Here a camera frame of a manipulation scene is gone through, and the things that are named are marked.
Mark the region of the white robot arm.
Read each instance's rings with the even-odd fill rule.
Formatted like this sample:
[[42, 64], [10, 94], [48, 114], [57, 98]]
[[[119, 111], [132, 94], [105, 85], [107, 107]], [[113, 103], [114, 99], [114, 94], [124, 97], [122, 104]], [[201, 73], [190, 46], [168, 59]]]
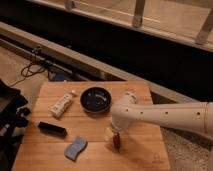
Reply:
[[213, 102], [141, 105], [132, 92], [125, 92], [110, 108], [105, 140], [134, 122], [189, 131], [213, 139]]

